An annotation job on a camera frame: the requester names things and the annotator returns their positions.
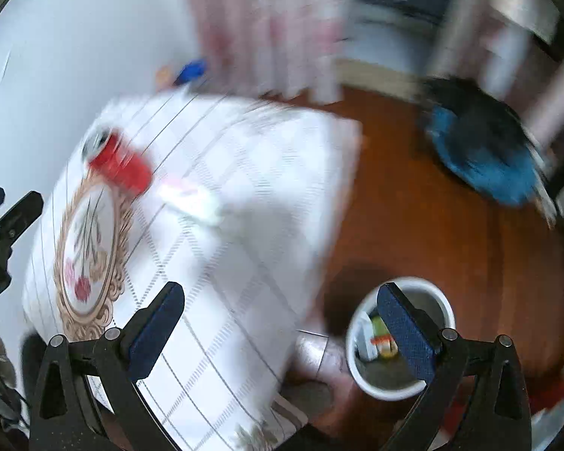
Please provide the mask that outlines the yellow box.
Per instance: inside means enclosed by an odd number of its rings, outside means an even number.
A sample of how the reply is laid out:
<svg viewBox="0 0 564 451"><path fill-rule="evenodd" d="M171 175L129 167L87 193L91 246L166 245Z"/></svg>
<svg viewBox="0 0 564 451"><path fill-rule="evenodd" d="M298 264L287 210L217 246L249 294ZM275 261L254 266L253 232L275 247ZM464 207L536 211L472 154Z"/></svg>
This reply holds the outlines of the yellow box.
<svg viewBox="0 0 564 451"><path fill-rule="evenodd" d="M390 334L375 336L371 339L381 359L392 359L398 353L398 346Z"/></svg>

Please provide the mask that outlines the green white box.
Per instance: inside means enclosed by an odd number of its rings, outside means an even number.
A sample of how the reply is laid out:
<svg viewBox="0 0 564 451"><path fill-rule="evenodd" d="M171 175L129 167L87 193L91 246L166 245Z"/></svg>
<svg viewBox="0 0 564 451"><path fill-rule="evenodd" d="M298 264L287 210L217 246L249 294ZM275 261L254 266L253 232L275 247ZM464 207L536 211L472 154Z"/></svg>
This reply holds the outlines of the green white box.
<svg viewBox="0 0 564 451"><path fill-rule="evenodd" d="M373 325L373 334L375 338L390 335L389 330L387 329L386 325L384 324L380 316L372 317L372 325Z"/></svg>

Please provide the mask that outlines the white round trash bin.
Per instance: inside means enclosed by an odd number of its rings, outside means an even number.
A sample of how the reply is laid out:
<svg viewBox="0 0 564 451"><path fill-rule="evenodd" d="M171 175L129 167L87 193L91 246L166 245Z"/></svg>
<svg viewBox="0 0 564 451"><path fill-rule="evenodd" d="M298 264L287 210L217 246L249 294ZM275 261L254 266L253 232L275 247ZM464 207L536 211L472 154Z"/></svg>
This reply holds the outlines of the white round trash bin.
<svg viewBox="0 0 564 451"><path fill-rule="evenodd" d="M418 277L391 279L372 289L353 312L345 336L346 363L365 394L381 401L421 394L434 374L432 343L411 316L433 331L455 328L446 295Z"/></svg>

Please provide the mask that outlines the red soda can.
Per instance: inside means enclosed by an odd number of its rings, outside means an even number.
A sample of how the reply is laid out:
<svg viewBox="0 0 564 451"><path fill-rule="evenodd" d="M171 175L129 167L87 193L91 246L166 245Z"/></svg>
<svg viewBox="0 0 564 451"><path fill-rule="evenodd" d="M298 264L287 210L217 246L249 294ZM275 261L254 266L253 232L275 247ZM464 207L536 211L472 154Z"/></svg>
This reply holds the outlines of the red soda can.
<svg viewBox="0 0 564 451"><path fill-rule="evenodd" d="M91 171L133 197L144 194L153 182L149 161L115 128L100 127L92 132L83 145L82 157Z"/></svg>

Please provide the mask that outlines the white pink box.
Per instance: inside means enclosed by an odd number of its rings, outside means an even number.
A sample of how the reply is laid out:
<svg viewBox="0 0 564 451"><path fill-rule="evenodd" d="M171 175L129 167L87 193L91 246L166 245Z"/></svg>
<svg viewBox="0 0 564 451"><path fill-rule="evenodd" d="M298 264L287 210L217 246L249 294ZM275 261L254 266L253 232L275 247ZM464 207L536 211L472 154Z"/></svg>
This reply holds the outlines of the white pink box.
<svg viewBox="0 0 564 451"><path fill-rule="evenodd" d="M220 226L224 218L224 204L206 186L188 178L166 174L153 186L155 197L167 207L206 226Z"/></svg>

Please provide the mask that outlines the white patterned tablecloth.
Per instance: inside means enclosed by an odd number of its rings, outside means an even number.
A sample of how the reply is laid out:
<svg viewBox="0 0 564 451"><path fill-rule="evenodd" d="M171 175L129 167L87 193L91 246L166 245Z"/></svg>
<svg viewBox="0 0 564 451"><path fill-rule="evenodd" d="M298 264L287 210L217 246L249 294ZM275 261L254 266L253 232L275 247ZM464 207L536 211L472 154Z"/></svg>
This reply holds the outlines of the white patterned tablecloth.
<svg viewBox="0 0 564 451"><path fill-rule="evenodd" d="M276 448L306 423L279 387L338 234L362 126L180 91L108 103L100 127L149 161L152 188L129 200L72 154L38 223L27 320L44 339L96 339L180 284L183 316L140 393L181 449ZM156 198L166 174L215 192L221 225Z"/></svg>

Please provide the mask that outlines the blue black clothes pile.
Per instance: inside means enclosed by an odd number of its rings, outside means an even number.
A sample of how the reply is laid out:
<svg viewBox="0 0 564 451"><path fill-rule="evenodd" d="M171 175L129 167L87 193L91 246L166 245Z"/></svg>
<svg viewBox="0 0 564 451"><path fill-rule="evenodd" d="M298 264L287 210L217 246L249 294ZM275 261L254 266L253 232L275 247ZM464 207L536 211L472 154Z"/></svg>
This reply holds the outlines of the blue black clothes pile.
<svg viewBox="0 0 564 451"><path fill-rule="evenodd" d="M503 206L534 198L538 159L514 109L458 77L423 79L420 103L424 132L451 173Z"/></svg>

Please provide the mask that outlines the small orange bottle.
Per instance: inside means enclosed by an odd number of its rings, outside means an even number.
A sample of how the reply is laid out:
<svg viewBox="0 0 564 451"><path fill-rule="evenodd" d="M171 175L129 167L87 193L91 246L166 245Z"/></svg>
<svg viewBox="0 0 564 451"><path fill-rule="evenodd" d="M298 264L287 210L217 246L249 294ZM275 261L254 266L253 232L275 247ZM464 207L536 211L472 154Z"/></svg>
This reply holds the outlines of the small orange bottle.
<svg viewBox="0 0 564 451"><path fill-rule="evenodd" d="M160 68L156 72L156 87L159 90L169 89L174 86L175 76L168 66Z"/></svg>

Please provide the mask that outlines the blue lid jar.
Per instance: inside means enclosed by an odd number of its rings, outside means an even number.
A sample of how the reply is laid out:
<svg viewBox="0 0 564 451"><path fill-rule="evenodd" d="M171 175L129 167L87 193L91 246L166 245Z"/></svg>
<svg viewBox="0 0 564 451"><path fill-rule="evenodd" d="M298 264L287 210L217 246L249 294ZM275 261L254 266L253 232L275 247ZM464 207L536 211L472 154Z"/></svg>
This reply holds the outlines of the blue lid jar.
<svg viewBox="0 0 564 451"><path fill-rule="evenodd" d="M205 59L193 60L186 64L177 74L174 85L183 86L194 82L196 79L201 79L205 76L207 70L208 65Z"/></svg>

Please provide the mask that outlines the clothes rack with coats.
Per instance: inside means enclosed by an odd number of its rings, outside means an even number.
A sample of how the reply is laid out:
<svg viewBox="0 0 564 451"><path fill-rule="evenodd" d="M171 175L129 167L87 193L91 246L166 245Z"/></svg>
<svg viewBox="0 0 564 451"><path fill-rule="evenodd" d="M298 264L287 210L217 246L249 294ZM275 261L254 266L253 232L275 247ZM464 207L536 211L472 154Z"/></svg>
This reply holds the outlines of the clothes rack with coats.
<svg viewBox="0 0 564 451"><path fill-rule="evenodd" d="M426 77L471 79L520 116L541 184L529 201L564 215L564 16L560 0L450 0Z"/></svg>

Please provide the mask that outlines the pink floral curtain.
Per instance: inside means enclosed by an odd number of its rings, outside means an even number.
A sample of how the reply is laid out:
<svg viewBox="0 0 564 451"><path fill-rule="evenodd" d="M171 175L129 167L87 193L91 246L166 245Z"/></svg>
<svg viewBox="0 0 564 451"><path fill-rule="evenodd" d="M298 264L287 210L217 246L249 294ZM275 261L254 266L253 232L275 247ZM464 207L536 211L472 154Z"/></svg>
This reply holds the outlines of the pink floral curtain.
<svg viewBox="0 0 564 451"><path fill-rule="evenodd" d="M340 100L336 72L351 0L188 0L216 93Z"/></svg>

